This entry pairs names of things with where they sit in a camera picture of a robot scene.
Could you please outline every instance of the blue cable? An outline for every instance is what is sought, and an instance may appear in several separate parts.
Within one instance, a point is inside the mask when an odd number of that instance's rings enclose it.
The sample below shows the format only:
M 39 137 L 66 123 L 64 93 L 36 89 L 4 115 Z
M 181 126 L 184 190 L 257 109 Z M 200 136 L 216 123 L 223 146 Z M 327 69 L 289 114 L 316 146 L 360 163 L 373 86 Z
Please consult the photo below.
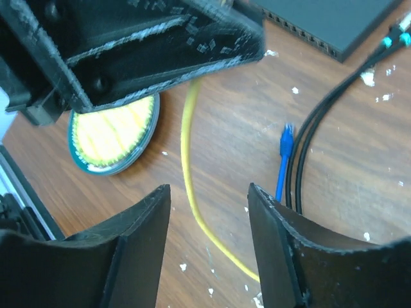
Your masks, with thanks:
M 280 139 L 280 156 L 281 156 L 281 166 L 278 172 L 277 189 L 275 190 L 275 199 L 281 202 L 281 197 L 283 195 L 284 179 L 287 170 L 287 162 L 291 156 L 294 145 L 294 125 L 287 123 L 284 126 L 283 134 Z

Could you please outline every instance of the black plastic bracket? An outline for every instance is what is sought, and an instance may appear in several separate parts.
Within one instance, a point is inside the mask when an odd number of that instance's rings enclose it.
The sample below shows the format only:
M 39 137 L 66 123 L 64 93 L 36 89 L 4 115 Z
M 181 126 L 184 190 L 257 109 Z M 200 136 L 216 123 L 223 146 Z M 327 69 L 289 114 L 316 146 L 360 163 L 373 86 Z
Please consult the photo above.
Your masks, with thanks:
M 264 307 L 409 307 L 411 237 L 376 245 L 326 229 L 251 184 Z
M 39 241 L 50 237 L 30 207 L 20 208 L 12 194 L 0 195 L 0 229 L 7 228 Z
M 63 241 L 0 228 L 1 307 L 155 307 L 170 187 Z
M 119 107 L 264 54 L 263 15 L 238 0 L 0 0 L 0 37 L 9 110 L 52 98 L 49 114 Z

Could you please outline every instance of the wooden table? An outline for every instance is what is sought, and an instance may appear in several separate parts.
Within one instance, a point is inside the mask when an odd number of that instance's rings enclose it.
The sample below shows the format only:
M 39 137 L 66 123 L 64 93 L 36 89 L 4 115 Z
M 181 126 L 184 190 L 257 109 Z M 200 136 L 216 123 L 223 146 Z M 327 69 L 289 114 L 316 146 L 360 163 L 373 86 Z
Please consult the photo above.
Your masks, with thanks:
M 267 23 L 267 49 L 278 56 L 205 78 L 193 127 L 195 189 L 207 222 L 252 269 L 247 189 L 256 182 L 274 193 L 284 123 L 298 128 L 410 6 L 405 1 L 344 65 Z M 306 217 L 357 239 L 365 240 L 367 232 L 375 243 L 411 233 L 410 59 L 411 51 L 404 50 L 379 64 L 375 86 L 357 81 L 324 120 L 304 173 Z M 182 85 L 161 95 L 153 141 L 116 176 L 87 175 L 74 165 L 67 114 L 43 128 L 19 116 L 4 144 L 67 235 L 124 210 L 159 184 L 171 184 L 157 306 L 256 307 L 259 285 L 213 246 L 189 209 L 179 145 L 186 91 Z

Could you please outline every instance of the black cable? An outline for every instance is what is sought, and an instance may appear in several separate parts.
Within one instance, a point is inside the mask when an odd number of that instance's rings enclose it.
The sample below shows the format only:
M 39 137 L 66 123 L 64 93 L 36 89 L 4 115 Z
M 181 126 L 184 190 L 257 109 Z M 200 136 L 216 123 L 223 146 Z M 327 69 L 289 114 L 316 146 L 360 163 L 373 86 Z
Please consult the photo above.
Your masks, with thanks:
M 360 77 L 361 73 L 364 70 L 366 70 L 366 69 L 374 66 L 378 62 L 386 59 L 387 57 L 389 57 L 390 55 L 392 55 L 393 53 L 395 53 L 396 51 L 398 51 L 399 49 L 401 49 L 404 46 L 405 45 L 402 42 L 399 42 L 395 46 L 392 46 L 390 49 L 384 51 L 382 54 L 380 54 L 378 56 L 375 56 L 374 58 L 372 58 L 369 61 L 367 61 L 366 63 L 364 63 L 350 77 L 352 77 L 352 79 L 356 80 L 358 77 Z M 337 102 L 338 98 L 339 98 L 339 96 L 333 97 L 333 99 L 331 101 L 329 101 L 327 103 L 327 105 L 319 112 L 319 114 L 317 115 L 317 117 L 314 120 L 314 123 L 311 125 L 311 127 L 310 127 L 310 129 L 307 133 L 307 136 L 304 140 L 304 143 L 302 145 L 302 150 L 301 150 L 301 154 L 300 154 L 299 161 L 298 161 L 298 166 L 297 166 L 297 174 L 296 174 L 296 178 L 295 178 L 295 210 L 299 214 L 302 214 L 302 204 L 301 204 L 302 172 L 303 172 L 303 169 L 304 169 L 304 163 L 305 163 L 305 159 L 306 159 L 306 156 L 307 156 L 308 148 L 310 147 L 311 140 L 313 139 L 313 137 L 315 135 L 315 132 L 317 131 L 317 128 L 319 127 L 320 122 L 322 121 L 324 116 L 329 112 L 331 107 Z
M 308 152 L 308 147 L 310 142 L 317 130 L 320 122 L 335 104 L 337 99 L 358 79 L 358 77 L 368 68 L 374 66 L 379 61 L 390 56 L 392 53 L 399 50 L 404 46 L 404 43 L 399 42 L 395 46 L 392 46 L 390 49 L 385 49 L 381 45 L 368 57 L 368 59 L 348 78 L 346 78 L 339 86 L 335 87 L 309 114 L 306 120 L 303 122 L 299 133 L 297 134 L 294 142 L 293 151 L 288 162 L 287 174 L 286 174 L 286 205 L 289 208 L 292 208 L 291 201 L 291 182 L 292 182 L 292 168 L 295 158 L 297 156 L 297 151 L 299 149 L 299 144 L 309 129 L 308 134 L 304 140 L 301 154 L 299 156 L 299 163 L 297 166 L 297 176 L 295 181 L 295 210 L 302 214 L 302 205 L 301 205 L 301 182 L 302 182 L 302 171 L 304 169 L 304 162 L 306 154 Z

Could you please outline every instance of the yellow cable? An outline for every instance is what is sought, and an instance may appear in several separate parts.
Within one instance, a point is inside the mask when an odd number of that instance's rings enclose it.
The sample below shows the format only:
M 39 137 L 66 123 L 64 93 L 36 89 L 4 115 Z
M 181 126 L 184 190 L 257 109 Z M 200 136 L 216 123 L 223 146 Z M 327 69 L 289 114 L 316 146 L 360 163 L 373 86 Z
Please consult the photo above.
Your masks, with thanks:
M 201 80 L 196 79 L 190 83 L 188 93 L 186 96 L 186 102 L 184 104 L 184 110 L 182 113 L 181 122 L 181 164 L 182 174 L 184 176 L 184 183 L 186 185 L 188 201 L 193 212 L 194 218 L 201 230 L 206 234 L 208 238 L 224 253 L 240 270 L 246 273 L 248 276 L 259 282 L 259 277 L 251 269 L 246 267 L 222 242 L 215 236 L 213 231 L 207 226 L 198 208 L 197 199 L 193 187 L 193 179 L 191 177 L 190 170 L 190 139 L 191 139 L 191 124 L 193 122 L 193 115 L 195 106 L 197 103 L 198 93 L 201 88 Z

